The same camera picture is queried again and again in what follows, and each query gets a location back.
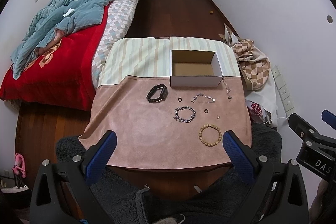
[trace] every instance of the red blanket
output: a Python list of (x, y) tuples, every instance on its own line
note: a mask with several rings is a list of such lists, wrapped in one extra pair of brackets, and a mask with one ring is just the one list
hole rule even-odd
[(2, 82), (0, 98), (89, 111), (96, 93), (92, 84), (92, 60), (107, 17), (108, 6), (100, 25), (63, 37), (29, 64), (18, 80), (14, 80), (10, 68)]

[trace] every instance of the checkered fabric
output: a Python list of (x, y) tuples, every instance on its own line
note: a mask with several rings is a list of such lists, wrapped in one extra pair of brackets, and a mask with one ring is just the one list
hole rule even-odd
[(270, 63), (268, 60), (264, 59), (254, 63), (242, 61), (239, 65), (248, 90), (258, 90), (263, 87), (269, 76)]
[(237, 61), (253, 58), (253, 41), (250, 39), (242, 40), (231, 47), (237, 56)]
[(108, 19), (92, 61), (92, 83), (95, 89), (112, 45), (125, 37), (134, 18), (139, 0), (113, 0), (109, 7)]
[(254, 43), (250, 39), (243, 39), (231, 47), (236, 55), (248, 90), (261, 89), (268, 79), (270, 69), (267, 58), (253, 59), (253, 47)]

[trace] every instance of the wooden bead bracelet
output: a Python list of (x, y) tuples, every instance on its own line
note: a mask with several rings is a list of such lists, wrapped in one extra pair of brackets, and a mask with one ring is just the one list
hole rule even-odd
[[(217, 141), (215, 141), (214, 143), (208, 143), (205, 140), (203, 140), (203, 138), (202, 138), (203, 130), (206, 129), (207, 127), (211, 127), (213, 129), (217, 130), (218, 133), (219, 133), (219, 139)], [(221, 132), (220, 128), (215, 126), (214, 124), (205, 124), (204, 126), (201, 127), (201, 129), (199, 130), (199, 133), (198, 133), (198, 137), (199, 137), (199, 140), (201, 141), (201, 143), (203, 143), (206, 146), (210, 146), (210, 147), (218, 145), (222, 140), (222, 135), (223, 135), (223, 133)]]

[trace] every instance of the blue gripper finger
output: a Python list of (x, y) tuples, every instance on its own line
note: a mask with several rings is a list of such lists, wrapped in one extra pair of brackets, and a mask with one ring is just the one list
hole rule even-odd
[(322, 112), (322, 120), (336, 130), (336, 116), (328, 110)]
[(255, 168), (244, 153), (244, 145), (232, 131), (226, 131), (223, 136), (223, 147), (233, 166), (239, 174), (241, 181), (253, 185), (255, 182)]
[(117, 135), (112, 130), (108, 130), (96, 145), (87, 150), (82, 171), (88, 186), (98, 182), (116, 147)]

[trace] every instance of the white wall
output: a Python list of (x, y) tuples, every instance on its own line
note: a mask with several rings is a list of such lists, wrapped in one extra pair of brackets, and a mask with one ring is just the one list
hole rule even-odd
[[(11, 65), (10, 55), (21, 43), (34, 15), (49, 0), (9, 0), (0, 14), (0, 80)], [(18, 112), (0, 100), (0, 175), (14, 164)]]
[[(213, 0), (238, 34), (253, 39), (283, 74), (296, 112), (323, 135), (336, 133), (321, 120), (324, 109), (336, 113), (336, 20), (330, 0)], [(278, 99), (279, 117), (283, 106)], [(302, 141), (279, 120), (282, 160), (297, 157)], [(309, 204), (320, 179), (301, 168)]]

